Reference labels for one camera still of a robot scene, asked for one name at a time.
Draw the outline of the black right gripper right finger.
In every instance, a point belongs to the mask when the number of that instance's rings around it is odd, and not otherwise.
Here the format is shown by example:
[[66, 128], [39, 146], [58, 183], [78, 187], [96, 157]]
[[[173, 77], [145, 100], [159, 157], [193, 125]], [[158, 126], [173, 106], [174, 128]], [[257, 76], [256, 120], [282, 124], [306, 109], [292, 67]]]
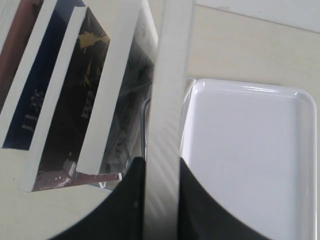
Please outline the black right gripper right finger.
[[218, 204], [180, 159], [179, 240], [266, 240]]

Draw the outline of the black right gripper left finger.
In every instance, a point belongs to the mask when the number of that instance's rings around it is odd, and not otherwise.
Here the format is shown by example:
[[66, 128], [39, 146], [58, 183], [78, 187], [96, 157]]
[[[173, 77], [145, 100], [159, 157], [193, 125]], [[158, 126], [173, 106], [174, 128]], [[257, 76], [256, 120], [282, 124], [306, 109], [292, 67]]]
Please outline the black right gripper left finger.
[[142, 240], [145, 160], [133, 159], [124, 179], [79, 222], [53, 240]]

